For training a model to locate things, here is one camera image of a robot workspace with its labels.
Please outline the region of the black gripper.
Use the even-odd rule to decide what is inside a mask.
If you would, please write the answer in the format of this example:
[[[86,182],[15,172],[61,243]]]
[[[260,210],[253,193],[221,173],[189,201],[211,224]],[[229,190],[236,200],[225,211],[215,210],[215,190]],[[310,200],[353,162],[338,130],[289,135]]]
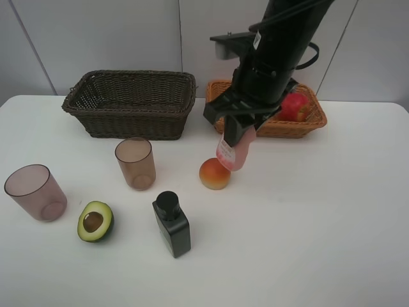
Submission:
[[[254,125],[275,114],[284,97],[298,86],[292,72],[278,72],[252,57],[242,58],[233,72],[231,85],[204,107],[211,123],[224,118],[224,141],[235,147],[252,138]]]

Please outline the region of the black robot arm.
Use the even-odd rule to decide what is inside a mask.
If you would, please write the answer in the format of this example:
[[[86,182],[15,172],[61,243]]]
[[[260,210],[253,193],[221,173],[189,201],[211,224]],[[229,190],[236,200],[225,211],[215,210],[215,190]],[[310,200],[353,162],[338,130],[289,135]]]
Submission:
[[[300,63],[332,0],[269,1],[261,22],[244,33],[211,37],[222,58],[238,56],[231,85],[204,107],[211,123],[224,119],[224,141],[236,146],[251,128],[258,130],[281,109],[285,96],[296,82],[295,70],[304,69],[318,59]]]

